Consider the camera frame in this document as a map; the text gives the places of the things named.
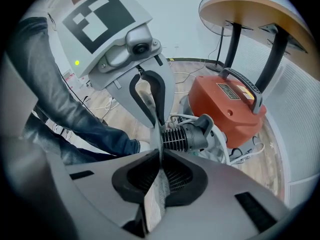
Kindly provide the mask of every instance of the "denim jeans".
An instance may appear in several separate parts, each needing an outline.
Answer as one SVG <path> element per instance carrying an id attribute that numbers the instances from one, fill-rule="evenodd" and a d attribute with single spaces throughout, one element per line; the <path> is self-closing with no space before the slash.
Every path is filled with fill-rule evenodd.
<path id="1" fill-rule="evenodd" d="M 137 140 L 130 140 L 120 129 L 102 124 L 69 93 L 49 46 L 46 18 L 31 17 L 21 21 L 9 40 L 7 53 L 17 72 L 38 97 L 38 108 L 56 124 L 116 157 L 140 151 Z M 113 155 L 76 148 L 32 114 L 23 136 L 45 151 L 59 154 L 66 165 L 114 158 Z"/>

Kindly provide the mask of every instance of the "gray plastic panel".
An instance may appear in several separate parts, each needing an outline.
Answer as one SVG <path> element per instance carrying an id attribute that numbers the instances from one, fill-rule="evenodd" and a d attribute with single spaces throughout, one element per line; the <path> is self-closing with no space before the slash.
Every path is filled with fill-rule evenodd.
<path id="1" fill-rule="evenodd" d="M 2 141 L 5 174 L 15 194 L 32 206 L 58 238 L 140 239 L 110 221 L 86 199 L 59 155 L 45 153 L 26 140 L 6 138 Z"/>
<path id="2" fill-rule="evenodd" d="M 205 158 L 173 151 L 201 166 L 208 176 L 204 193 L 187 206 L 168 207 L 149 239 L 244 240 L 258 235 L 252 221 L 234 195 L 249 192 L 276 220 L 288 210 L 269 190 L 243 172 Z"/>
<path id="3" fill-rule="evenodd" d="M 111 70 L 108 71 L 106 73 L 102 73 L 99 69 L 98 69 L 98 64 L 96 64 L 93 69 L 91 70 L 91 72 L 88 74 L 88 77 L 90 79 L 90 82 L 92 84 L 92 87 L 98 91 L 102 90 L 103 88 L 106 88 L 106 86 L 108 86 L 109 84 L 111 84 L 115 79 L 119 78 L 120 76 L 122 76 L 123 74 L 125 74 L 127 71 L 135 68 L 137 65 L 139 65 L 140 63 L 149 60 L 150 58 L 152 58 L 153 56 L 158 55 L 159 53 L 161 53 L 162 51 L 162 46 L 160 44 L 160 42 L 157 39 L 153 39 L 153 41 L 158 42 L 158 45 L 160 46 L 159 48 L 156 47 L 154 48 L 154 46 L 151 48 L 151 54 L 149 56 L 149 58 L 142 58 L 139 60 L 134 60 L 131 61 L 128 65 L 126 66 L 122 66 L 120 68 L 117 68 L 116 70 Z"/>
<path id="4" fill-rule="evenodd" d="M 92 171 L 94 174 L 74 180 L 86 199 L 112 222 L 122 227 L 134 220 L 139 204 L 124 201 L 112 185 L 114 172 L 143 156 L 149 151 L 104 162 L 70 165 L 66 169 L 69 174 Z"/>

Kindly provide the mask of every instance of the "white wall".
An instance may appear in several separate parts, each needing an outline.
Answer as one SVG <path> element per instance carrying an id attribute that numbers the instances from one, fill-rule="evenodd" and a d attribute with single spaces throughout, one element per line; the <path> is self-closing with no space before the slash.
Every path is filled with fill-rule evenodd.
<path id="1" fill-rule="evenodd" d="M 208 30 L 199 18 L 202 0 L 137 0 L 153 17 L 151 34 L 162 43 L 165 57 L 207 58 L 219 35 Z M 220 60 L 225 61 L 230 37 L 223 39 Z M 210 55 L 215 60 L 218 50 Z"/>
<path id="2" fill-rule="evenodd" d="M 62 19 L 65 11 L 72 6 L 73 3 L 71 0 L 56 0 L 52 8 L 50 8 L 49 13 L 54 21 L 58 23 Z M 50 48 L 54 56 L 55 63 L 58 65 L 60 72 L 64 74 L 72 68 L 62 48 L 58 33 L 53 30 L 54 25 L 50 19 L 48 19 L 47 22 Z"/>

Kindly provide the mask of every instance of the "wooden floor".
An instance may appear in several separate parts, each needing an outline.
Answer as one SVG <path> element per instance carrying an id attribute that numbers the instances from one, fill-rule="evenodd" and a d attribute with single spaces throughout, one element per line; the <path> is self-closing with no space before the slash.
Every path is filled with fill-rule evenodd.
<path id="1" fill-rule="evenodd" d="M 172 62 L 171 68 L 176 73 L 176 83 L 181 82 L 188 77 L 188 74 L 184 73 L 191 73 L 198 69 L 200 70 L 192 73 L 194 76 L 215 74 L 214 72 L 205 68 L 203 62 Z M 172 113 L 178 112 L 179 101 L 183 96 L 186 95 L 184 92 L 188 92 L 190 90 L 195 79 L 194 76 L 190 75 L 184 83 L 175 85 L 176 93 L 174 96 L 174 103 L 171 111 Z M 137 91 L 144 90 L 150 93 L 150 86 L 147 82 L 139 84 L 136 89 Z M 138 122 L 116 101 L 112 102 L 111 110 L 109 110 L 109 105 L 106 106 L 105 109 L 105 105 L 108 103 L 110 104 L 111 100 L 111 96 L 106 89 L 102 91 L 96 91 L 93 88 L 82 87 L 77 92 L 77 95 L 80 99 L 88 96 L 85 104 L 88 106 L 88 108 L 90 108 L 95 116 L 98 118 L 103 118 L 109 126 L 125 131 L 131 139 L 137 139 L 141 141 L 149 140 L 149 129 Z M 246 160 L 245 163 L 237 165 L 237 167 L 239 170 L 255 179 L 258 183 L 271 190 L 278 198 L 284 200 L 284 177 L 282 162 L 279 155 L 277 142 L 267 120 L 265 120 L 262 130 L 258 134 L 261 141 L 265 144 L 265 150 L 261 154 Z M 69 141 L 77 147 L 100 152 L 100 150 L 90 146 L 88 143 L 84 142 L 74 134 L 71 136 Z"/>

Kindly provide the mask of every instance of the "black vent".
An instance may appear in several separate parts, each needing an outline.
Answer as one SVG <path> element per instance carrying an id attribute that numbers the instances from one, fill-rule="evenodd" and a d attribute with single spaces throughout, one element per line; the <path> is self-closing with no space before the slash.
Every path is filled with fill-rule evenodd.
<path id="1" fill-rule="evenodd" d="M 266 231 L 277 223 L 277 221 L 249 192 L 236 194 L 235 198 L 238 200 L 260 233 Z"/>
<path id="2" fill-rule="evenodd" d="M 163 164 L 164 173 L 169 181 L 170 193 L 182 190 L 192 181 L 192 171 L 172 156 L 167 156 Z"/>
<path id="3" fill-rule="evenodd" d="M 112 185 L 123 200 L 143 204 L 145 195 L 160 168 L 159 150 L 148 153 L 119 169 L 112 175 Z"/>
<path id="4" fill-rule="evenodd" d="M 159 172 L 160 158 L 152 156 L 128 171 L 128 181 L 137 189 L 147 194 Z"/>
<path id="5" fill-rule="evenodd" d="M 200 166 L 168 149 L 163 150 L 162 167 L 170 189 L 165 207 L 190 205 L 208 185 L 208 176 Z"/>
<path id="6" fill-rule="evenodd" d="M 161 132 L 162 145 L 164 149 L 186 152 L 188 142 L 185 131 L 178 126 L 173 129 L 165 129 Z"/>
<path id="7" fill-rule="evenodd" d="M 90 175 L 93 175 L 94 173 L 90 170 L 84 170 L 84 171 L 80 171 L 80 172 L 76 172 L 76 173 L 72 173 L 70 174 L 70 178 L 71 180 L 78 180 L 84 177 L 88 177 Z"/>

